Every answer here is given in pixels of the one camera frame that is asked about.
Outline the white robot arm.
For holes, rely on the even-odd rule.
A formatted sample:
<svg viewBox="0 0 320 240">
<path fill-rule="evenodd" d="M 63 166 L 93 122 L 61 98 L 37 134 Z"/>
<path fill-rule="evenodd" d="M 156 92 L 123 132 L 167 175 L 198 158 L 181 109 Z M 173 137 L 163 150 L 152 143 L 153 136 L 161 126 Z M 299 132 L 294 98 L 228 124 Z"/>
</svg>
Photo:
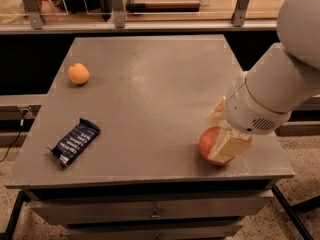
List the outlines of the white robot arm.
<svg viewBox="0 0 320 240">
<path fill-rule="evenodd" d="M 277 18 L 279 41 L 228 88 L 210 113 L 217 129 L 205 158 L 224 165 L 288 121 L 320 93 L 320 0 L 285 0 Z"/>
</svg>

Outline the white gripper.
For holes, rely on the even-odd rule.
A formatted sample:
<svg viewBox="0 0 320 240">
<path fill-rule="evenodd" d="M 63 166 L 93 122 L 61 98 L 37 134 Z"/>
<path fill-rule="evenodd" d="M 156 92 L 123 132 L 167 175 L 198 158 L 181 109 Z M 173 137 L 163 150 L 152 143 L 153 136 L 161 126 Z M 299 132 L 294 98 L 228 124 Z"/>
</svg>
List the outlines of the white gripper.
<svg viewBox="0 0 320 240">
<path fill-rule="evenodd" d="M 291 115 L 290 112 L 274 112 L 259 103 L 247 87 L 247 75 L 247 72 L 240 74 L 226 97 L 221 97 L 209 114 L 210 120 L 223 120 L 226 115 L 227 122 L 235 128 L 223 128 L 218 132 L 216 143 L 207 156 L 212 163 L 228 163 L 252 146 L 251 134 L 270 134 Z"/>
</svg>

